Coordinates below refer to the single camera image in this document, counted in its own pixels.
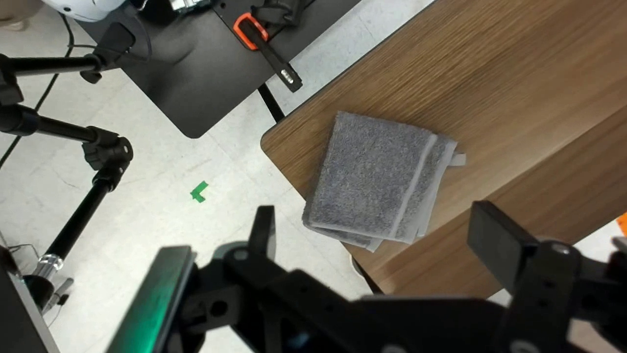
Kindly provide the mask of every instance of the green tape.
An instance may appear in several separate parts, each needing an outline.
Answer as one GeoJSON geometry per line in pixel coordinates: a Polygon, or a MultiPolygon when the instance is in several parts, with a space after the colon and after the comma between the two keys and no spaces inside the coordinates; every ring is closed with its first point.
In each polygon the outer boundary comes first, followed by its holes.
{"type": "Polygon", "coordinates": [[[207,188],[209,184],[205,180],[201,180],[193,190],[192,190],[192,198],[197,200],[197,204],[201,204],[205,198],[201,196],[201,192],[207,188]]]}

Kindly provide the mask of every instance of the gray floor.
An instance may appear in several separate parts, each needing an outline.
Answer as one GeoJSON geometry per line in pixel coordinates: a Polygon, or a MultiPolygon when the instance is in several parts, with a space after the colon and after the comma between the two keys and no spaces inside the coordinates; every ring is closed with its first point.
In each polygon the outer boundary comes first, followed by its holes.
{"type": "MultiPolygon", "coordinates": [[[[427,0],[362,0],[291,63],[305,82],[299,92],[290,94],[278,78],[268,86],[286,112],[293,110],[425,6],[427,0]]],[[[74,31],[76,41],[90,43],[78,25],[74,31]]],[[[48,10],[23,33],[0,31],[5,55],[62,55],[64,43],[64,29],[48,10]]],[[[25,104],[33,106],[47,78],[19,82],[25,104]]],[[[197,263],[205,263],[219,243],[246,237],[258,204],[276,204],[282,267],[305,269],[348,298],[368,292],[337,241],[301,227],[303,200],[258,147],[272,118],[256,94],[193,141],[182,137],[121,73],[107,73],[96,86],[64,74],[41,114],[119,131],[135,147],[119,188],[66,261],[66,274],[76,280],[72,298],[58,316],[47,318],[60,351],[103,351],[158,247],[190,243],[197,263]],[[190,190],[201,180],[209,188],[207,200],[197,204],[190,190]]],[[[0,151],[7,143],[9,137],[0,135],[0,151]]],[[[76,143],[41,135],[23,139],[0,173],[5,241],[43,251],[90,188],[90,178],[76,143]]],[[[599,237],[589,241],[589,249],[597,249],[599,237]]],[[[209,349],[246,351],[227,329],[207,335],[209,349]]]]}

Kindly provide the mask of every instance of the folded towel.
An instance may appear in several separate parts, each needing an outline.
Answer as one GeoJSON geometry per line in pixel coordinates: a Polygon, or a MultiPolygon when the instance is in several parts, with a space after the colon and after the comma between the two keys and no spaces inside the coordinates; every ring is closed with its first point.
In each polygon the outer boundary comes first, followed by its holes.
{"type": "Polygon", "coordinates": [[[338,112],[303,224],[374,251],[427,231],[456,143],[427,129],[338,112]]]}

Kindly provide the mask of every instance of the white object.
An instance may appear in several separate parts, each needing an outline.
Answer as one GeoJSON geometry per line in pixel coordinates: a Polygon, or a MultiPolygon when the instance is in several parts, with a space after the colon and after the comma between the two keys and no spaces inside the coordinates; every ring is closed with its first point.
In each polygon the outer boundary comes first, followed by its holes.
{"type": "Polygon", "coordinates": [[[109,12],[119,8],[125,0],[43,0],[56,12],[74,18],[78,22],[99,22],[109,12]]]}

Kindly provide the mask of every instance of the wooden table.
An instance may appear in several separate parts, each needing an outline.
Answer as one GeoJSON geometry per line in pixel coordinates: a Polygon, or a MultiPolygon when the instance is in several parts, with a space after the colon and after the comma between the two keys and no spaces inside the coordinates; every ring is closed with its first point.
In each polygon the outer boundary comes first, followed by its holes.
{"type": "Polygon", "coordinates": [[[434,0],[262,137],[307,196],[337,110],[460,141],[431,231],[376,253],[348,247],[387,294],[489,296],[466,245],[472,200],[568,243],[627,210],[627,2],[434,0]]]}

